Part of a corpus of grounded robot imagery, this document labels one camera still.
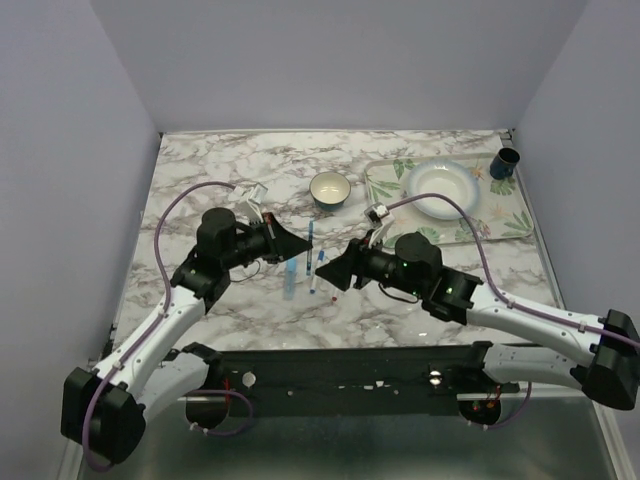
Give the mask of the white pen blue tip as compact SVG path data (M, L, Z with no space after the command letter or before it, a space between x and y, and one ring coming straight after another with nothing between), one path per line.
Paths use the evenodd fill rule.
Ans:
M324 259L325 259L325 252L324 252L324 249L321 249L318 253L317 260L311 275L311 284L309 289L310 294L315 294L317 291L317 285L318 285L318 279L319 279L317 271L322 266Z

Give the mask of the thin teal blue pen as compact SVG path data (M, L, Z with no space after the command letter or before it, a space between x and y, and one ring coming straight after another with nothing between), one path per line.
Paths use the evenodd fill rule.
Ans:
M311 276L312 274L312 261L313 261L313 234L314 234L314 220L309 220L308 223L308 242L310 248L306 252L306 275Z

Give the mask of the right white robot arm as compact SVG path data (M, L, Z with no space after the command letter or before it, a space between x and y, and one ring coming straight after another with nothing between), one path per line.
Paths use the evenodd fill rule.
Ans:
M460 379L480 392L497 383L556 384L607 407L629 411L639 390L639 334L629 315L580 314L511 295L490 280L447 267L441 250L422 234L400 237L392 253L368 238L353 239L317 275L341 291L376 281L420 301L445 322L506 332L525 347L493 345L464 362Z

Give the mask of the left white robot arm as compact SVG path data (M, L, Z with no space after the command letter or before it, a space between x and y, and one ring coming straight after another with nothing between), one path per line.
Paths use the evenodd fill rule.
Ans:
M165 299L118 349L93 369L76 368L65 379L62 435L111 464L124 462L160 411L190 390L209 395L220 387L222 372L210 349L181 352L165 371L159 366L221 298L231 270L257 259L284 262L311 247L270 212L245 225L229 209L206 211L195 246L165 280Z

